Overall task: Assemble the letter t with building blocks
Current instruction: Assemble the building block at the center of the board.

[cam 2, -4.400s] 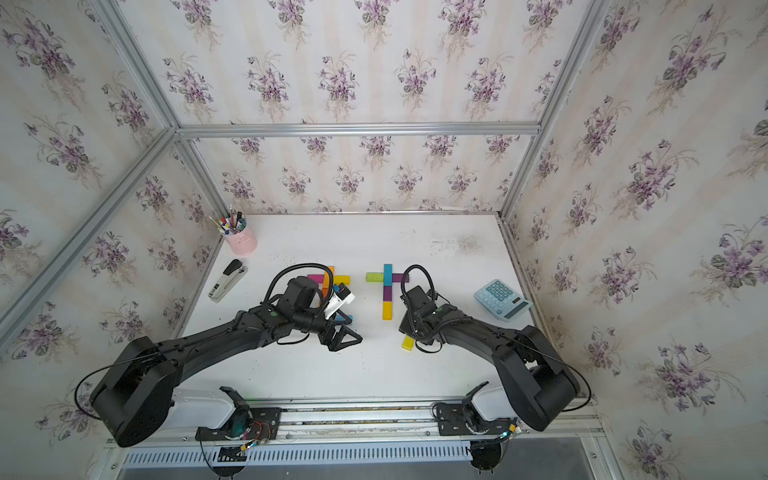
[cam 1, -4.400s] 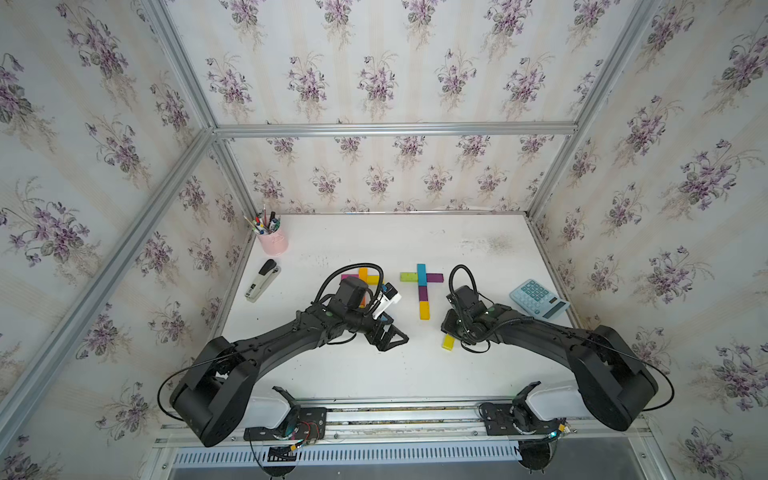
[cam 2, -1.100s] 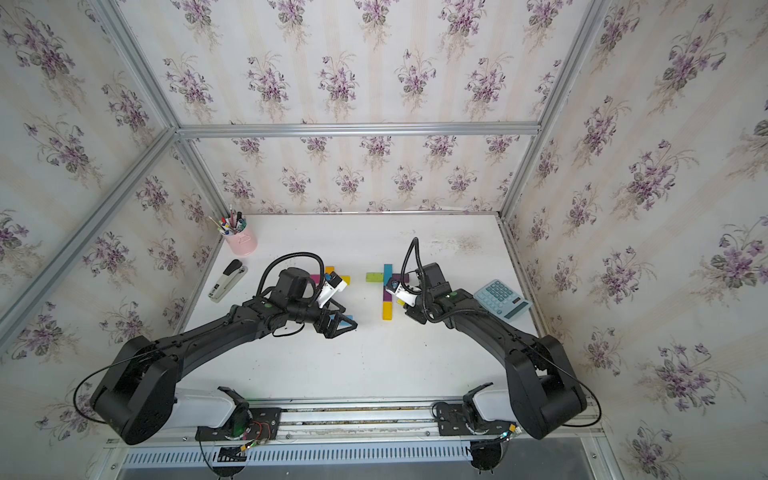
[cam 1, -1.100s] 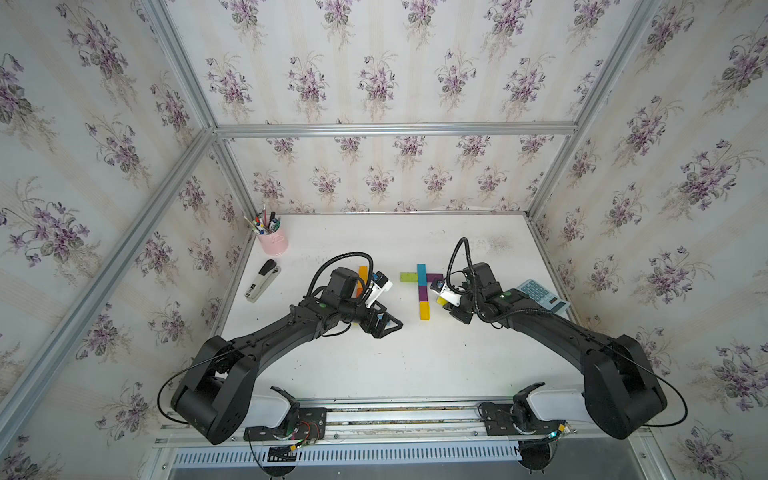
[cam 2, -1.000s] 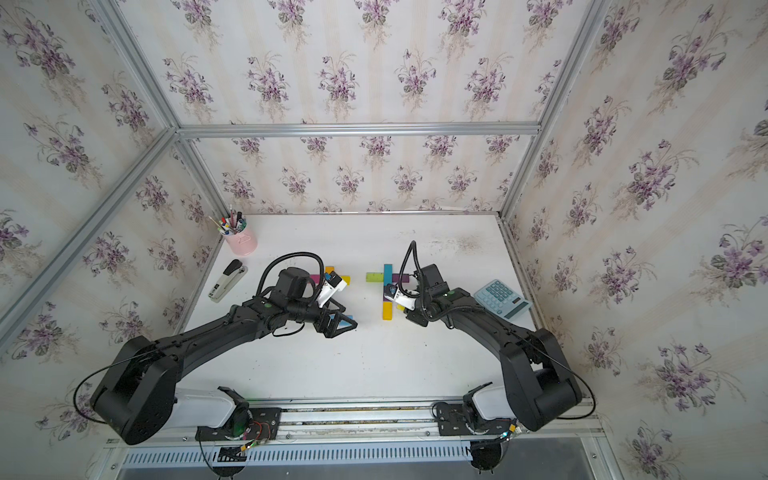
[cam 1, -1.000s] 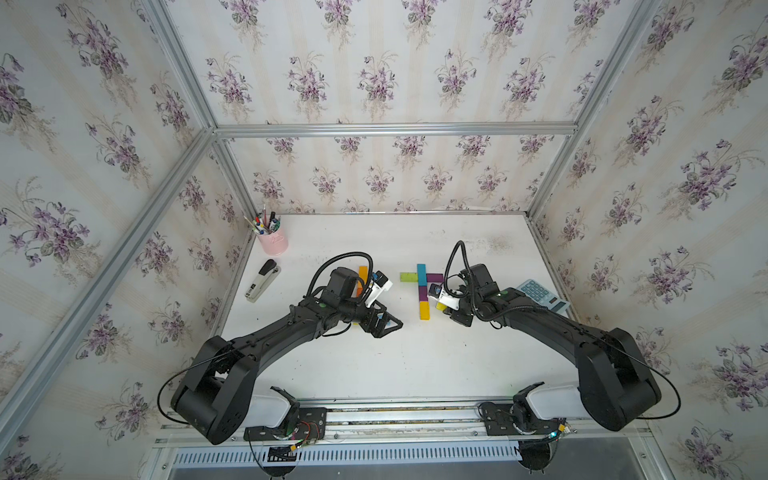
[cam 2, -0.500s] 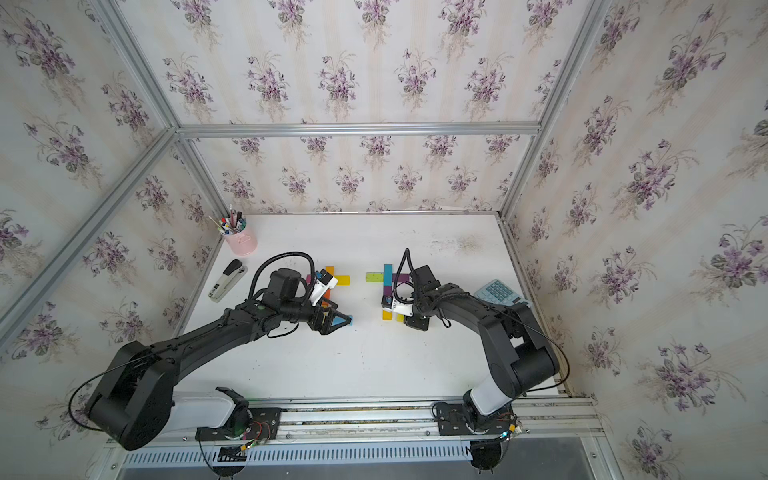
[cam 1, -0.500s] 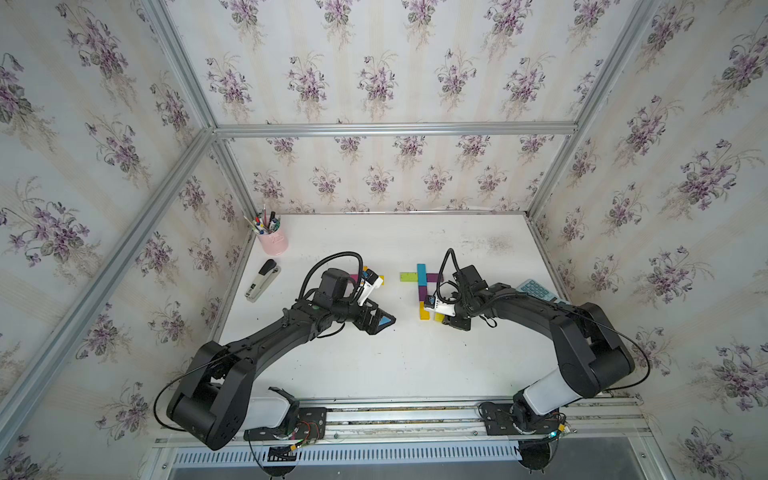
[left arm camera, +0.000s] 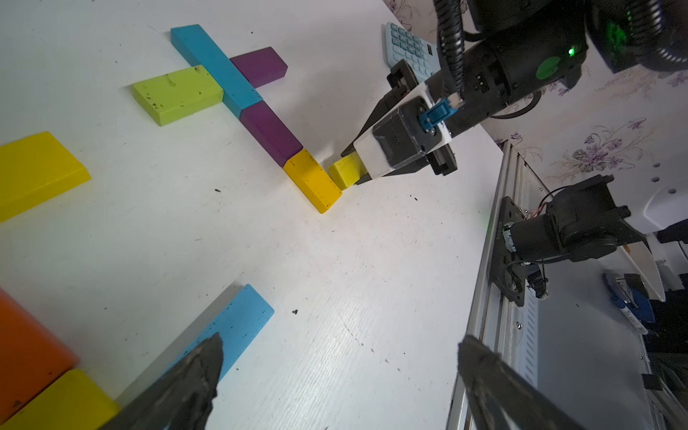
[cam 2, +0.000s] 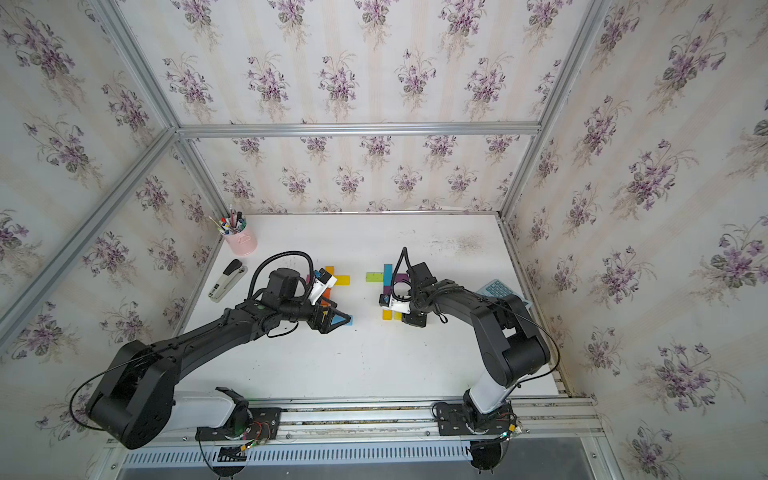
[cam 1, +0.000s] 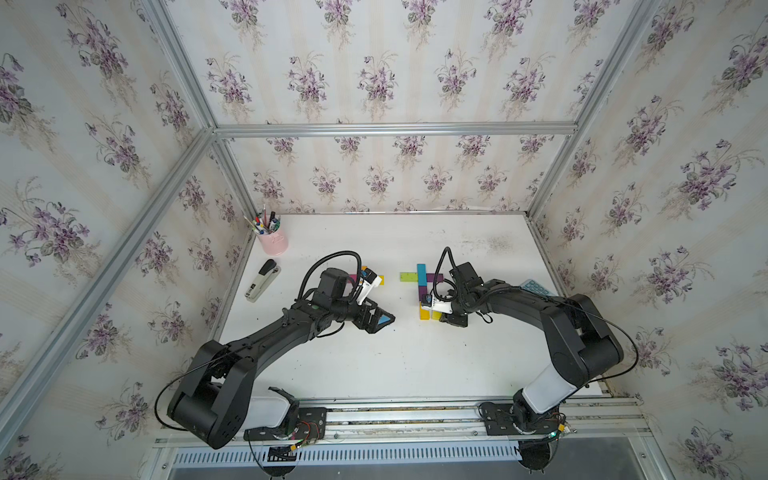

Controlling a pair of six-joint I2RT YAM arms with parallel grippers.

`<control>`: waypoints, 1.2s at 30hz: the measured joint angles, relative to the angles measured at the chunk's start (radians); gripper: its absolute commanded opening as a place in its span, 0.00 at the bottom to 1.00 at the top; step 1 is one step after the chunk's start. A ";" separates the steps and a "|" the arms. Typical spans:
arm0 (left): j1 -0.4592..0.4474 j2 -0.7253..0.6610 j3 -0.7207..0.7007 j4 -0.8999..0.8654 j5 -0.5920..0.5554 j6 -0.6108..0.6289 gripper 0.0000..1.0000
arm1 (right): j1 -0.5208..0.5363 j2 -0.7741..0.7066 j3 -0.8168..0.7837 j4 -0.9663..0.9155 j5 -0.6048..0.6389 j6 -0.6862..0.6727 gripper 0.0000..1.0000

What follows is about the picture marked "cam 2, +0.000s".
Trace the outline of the teal wooden block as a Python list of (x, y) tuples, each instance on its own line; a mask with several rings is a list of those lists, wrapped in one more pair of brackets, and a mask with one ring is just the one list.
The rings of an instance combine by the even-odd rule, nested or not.
[(393, 265), (385, 264), (383, 268), (383, 286), (390, 287), (392, 285), (393, 278)]

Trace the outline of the green wooden block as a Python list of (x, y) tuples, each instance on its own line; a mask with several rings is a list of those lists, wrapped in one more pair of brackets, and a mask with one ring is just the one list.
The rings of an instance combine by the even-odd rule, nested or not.
[(383, 283), (384, 274), (382, 272), (367, 272), (365, 275), (365, 280), (368, 283)]

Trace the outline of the light blue wooden block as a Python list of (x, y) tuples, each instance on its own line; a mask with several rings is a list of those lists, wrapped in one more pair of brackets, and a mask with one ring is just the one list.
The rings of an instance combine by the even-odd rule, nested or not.
[(353, 322), (353, 318), (352, 317), (344, 318), (344, 317), (341, 317), (339, 315), (336, 315), (333, 318), (331, 325), (332, 326), (335, 326), (335, 325), (348, 325), (348, 324), (351, 324), (352, 322)]

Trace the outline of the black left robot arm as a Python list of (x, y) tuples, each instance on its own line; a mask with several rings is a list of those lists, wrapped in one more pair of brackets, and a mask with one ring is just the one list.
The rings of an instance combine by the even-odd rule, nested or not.
[(179, 393), (177, 384), (225, 352), (267, 337), (281, 322), (306, 323), (328, 334), (351, 316), (325, 297), (327, 271), (303, 278), (278, 268), (266, 287), (221, 316), (180, 336), (150, 345), (139, 340), (122, 346), (110, 366), (96, 375), (99, 384), (76, 421), (104, 431), (128, 449), (145, 446), (164, 431), (208, 429), (239, 439), (253, 423), (247, 400), (233, 389)]

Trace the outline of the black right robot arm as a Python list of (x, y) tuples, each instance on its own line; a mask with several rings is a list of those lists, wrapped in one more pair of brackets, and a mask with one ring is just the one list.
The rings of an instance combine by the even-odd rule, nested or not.
[(465, 394), (465, 409), (476, 415), (499, 410), (511, 392), (549, 364), (546, 332), (531, 318), (522, 298), (512, 293), (490, 297), (452, 280), (439, 280), (422, 262), (407, 267), (408, 311), (402, 321), (424, 328), (430, 314), (469, 325), (485, 374)]

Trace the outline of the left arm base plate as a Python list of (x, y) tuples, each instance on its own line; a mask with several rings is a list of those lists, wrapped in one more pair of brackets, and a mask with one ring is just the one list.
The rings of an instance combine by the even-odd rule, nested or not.
[(275, 440), (283, 410), (280, 408), (249, 408), (233, 413), (221, 427), (200, 427), (195, 439), (201, 442), (244, 441), (266, 442)]

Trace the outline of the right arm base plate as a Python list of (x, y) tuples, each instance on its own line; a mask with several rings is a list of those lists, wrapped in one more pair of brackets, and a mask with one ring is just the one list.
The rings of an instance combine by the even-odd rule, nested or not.
[(468, 404), (436, 402), (431, 413), (440, 436), (507, 436), (519, 432), (518, 418), (510, 404), (480, 413)]

